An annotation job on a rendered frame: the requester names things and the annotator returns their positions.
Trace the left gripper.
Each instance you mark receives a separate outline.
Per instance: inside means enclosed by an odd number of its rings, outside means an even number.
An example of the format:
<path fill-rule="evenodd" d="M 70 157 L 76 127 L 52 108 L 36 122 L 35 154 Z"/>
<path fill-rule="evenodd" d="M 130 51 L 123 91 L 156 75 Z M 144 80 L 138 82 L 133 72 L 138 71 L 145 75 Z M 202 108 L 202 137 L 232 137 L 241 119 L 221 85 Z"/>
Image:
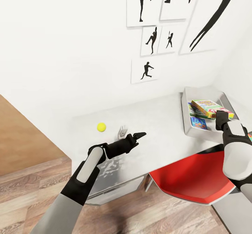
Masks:
<path fill-rule="evenodd" d="M 146 134 L 146 132 L 134 133 L 133 136 L 131 134 L 128 134 L 125 139 L 116 141 L 115 144 L 118 148 L 118 155 L 122 155 L 123 153 L 128 154 L 134 147 L 139 145 L 139 143 L 137 143 L 137 140 L 142 138 Z"/>

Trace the tennis ball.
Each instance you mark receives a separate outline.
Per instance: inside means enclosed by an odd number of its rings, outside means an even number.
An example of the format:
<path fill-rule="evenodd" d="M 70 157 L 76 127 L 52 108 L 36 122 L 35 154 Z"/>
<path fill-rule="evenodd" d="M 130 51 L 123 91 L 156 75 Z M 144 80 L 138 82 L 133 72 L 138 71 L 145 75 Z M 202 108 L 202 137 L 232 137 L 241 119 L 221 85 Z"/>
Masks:
<path fill-rule="evenodd" d="M 104 122 L 99 123 L 97 129 L 98 131 L 103 132 L 106 129 L 106 124 Z"/>

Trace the board game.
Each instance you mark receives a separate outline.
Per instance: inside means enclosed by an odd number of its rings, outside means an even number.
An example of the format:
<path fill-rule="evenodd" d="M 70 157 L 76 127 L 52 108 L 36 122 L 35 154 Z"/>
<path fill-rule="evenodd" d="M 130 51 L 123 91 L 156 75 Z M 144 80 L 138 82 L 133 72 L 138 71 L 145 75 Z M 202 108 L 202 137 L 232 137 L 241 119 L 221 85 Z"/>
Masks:
<path fill-rule="evenodd" d="M 191 125 L 192 125 L 192 126 L 194 126 L 194 127 L 196 127 L 196 128 L 208 130 L 208 129 L 207 129 L 206 122 L 205 122 L 204 119 L 190 117 L 190 121 L 191 121 Z"/>
<path fill-rule="evenodd" d="M 188 102 L 189 113 L 191 116 L 201 117 L 205 119 L 215 120 L 216 118 L 208 118 L 203 112 L 201 112 L 197 107 L 195 107 L 192 103 Z"/>
<path fill-rule="evenodd" d="M 191 102 L 195 107 L 197 107 L 201 112 L 203 112 L 208 118 L 216 118 L 217 110 L 225 111 L 229 113 L 228 118 L 233 118 L 234 113 L 228 111 L 224 107 L 216 104 L 210 99 L 203 100 L 192 100 Z"/>

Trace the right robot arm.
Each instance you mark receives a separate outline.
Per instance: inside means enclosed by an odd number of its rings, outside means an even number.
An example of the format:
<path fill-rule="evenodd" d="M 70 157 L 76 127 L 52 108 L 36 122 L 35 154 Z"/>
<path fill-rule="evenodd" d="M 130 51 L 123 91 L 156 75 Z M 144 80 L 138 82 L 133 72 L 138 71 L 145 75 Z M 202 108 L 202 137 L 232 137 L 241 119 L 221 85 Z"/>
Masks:
<path fill-rule="evenodd" d="M 241 120 L 229 120 L 229 113 L 216 112 L 216 130 L 223 131 L 223 172 L 252 203 L 252 141 Z"/>

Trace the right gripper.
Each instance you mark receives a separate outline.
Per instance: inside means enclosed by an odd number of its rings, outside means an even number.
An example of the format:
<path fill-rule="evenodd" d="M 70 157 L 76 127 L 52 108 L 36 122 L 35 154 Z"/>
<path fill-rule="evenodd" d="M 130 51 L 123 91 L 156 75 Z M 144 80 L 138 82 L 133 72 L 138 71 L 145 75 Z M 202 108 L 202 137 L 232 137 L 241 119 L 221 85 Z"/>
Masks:
<path fill-rule="evenodd" d="M 229 113 L 221 110 L 217 110 L 216 112 L 216 130 L 220 130 L 219 123 L 223 120 L 229 120 Z"/>

